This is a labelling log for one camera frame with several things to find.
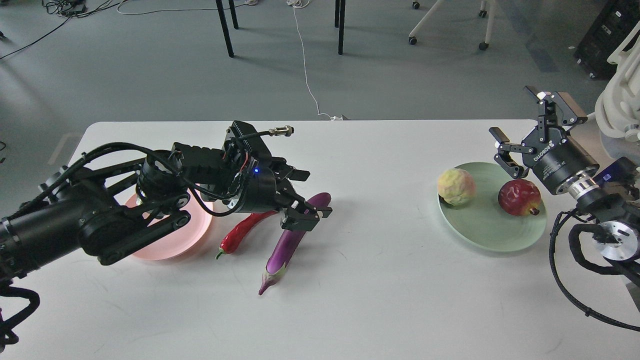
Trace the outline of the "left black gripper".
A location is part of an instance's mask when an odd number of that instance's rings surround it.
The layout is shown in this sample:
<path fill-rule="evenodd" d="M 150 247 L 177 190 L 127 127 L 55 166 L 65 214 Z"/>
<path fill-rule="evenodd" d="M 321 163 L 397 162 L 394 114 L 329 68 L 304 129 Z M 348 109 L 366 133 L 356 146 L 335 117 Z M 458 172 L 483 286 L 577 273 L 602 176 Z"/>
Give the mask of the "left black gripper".
<path fill-rule="evenodd" d="M 298 170 L 280 159 L 270 165 L 253 164 L 240 172 L 240 189 L 235 197 L 235 212 L 240 214 L 262 214 L 281 210 L 279 222 L 283 230 L 311 231 L 333 212 L 329 207 L 331 197 L 312 197 L 304 203 L 300 200 L 290 181 L 306 182 L 311 175 L 308 170 Z"/>

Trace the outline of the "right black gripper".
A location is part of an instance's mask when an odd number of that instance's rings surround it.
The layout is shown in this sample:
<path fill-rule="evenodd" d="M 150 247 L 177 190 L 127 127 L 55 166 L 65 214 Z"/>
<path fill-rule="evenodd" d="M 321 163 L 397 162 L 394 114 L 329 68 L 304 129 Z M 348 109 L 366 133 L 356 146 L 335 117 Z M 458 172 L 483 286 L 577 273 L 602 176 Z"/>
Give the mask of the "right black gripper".
<path fill-rule="evenodd" d="M 567 92 L 542 91 L 532 85 L 524 90 L 537 100 L 536 126 L 521 144 L 510 142 L 501 128 L 490 127 L 488 131 L 496 140 L 494 161 L 513 179 L 523 179 L 532 171 L 553 195 L 563 193 L 561 188 L 571 177 L 595 175 L 599 164 L 570 136 L 571 129 L 586 123 L 586 112 Z M 514 161 L 511 153 L 522 154 L 523 165 Z"/>

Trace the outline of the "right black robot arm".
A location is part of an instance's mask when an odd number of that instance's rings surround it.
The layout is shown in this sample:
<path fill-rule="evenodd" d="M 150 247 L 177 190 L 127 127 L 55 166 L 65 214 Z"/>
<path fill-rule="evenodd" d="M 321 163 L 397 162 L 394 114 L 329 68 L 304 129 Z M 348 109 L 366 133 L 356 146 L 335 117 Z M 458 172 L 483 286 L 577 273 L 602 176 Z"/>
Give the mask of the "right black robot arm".
<path fill-rule="evenodd" d="M 498 127 L 489 132 L 496 140 L 494 161 L 514 179 L 533 173 L 552 195 L 569 194 L 576 202 L 572 210 L 560 212 L 550 233 L 551 273 L 564 296 L 585 316 L 638 331 L 585 305 L 563 285 L 556 263 L 556 238 L 570 218 L 578 221 L 567 235 L 574 260 L 599 275 L 624 276 L 639 284 L 640 208 L 639 169 L 628 157 L 620 157 L 603 170 L 598 162 L 570 135 L 588 120 L 587 114 L 567 92 L 525 90 L 539 107 L 535 127 L 518 143 L 512 143 Z"/>

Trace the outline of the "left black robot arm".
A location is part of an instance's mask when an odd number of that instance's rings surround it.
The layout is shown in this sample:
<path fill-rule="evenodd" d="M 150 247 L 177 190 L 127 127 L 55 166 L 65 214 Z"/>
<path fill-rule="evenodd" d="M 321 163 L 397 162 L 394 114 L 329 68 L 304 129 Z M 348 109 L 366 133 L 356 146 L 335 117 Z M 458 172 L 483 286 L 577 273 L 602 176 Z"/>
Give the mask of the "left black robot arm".
<path fill-rule="evenodd" d="M 14 287 L 14 278 L 77 249 L 112 265 L 185 227 L 191 199 L 214 217 L 275 211 L 284 230 L 313 230 L 331 214 L 329 199 L 297 194 L 291 182 L 305 182 L 310 173 L 272 156 L 263 141 L 293 133 L 290 125 L 258 131 L 233 121 L 220 149 L 111 142 L 62 167 L 34 199 L 1 220 L 1 296 L 29 301 L 2 319 L 1 346 L 19 341 L 14 328 L 41 303 L 37 292 Z"/>

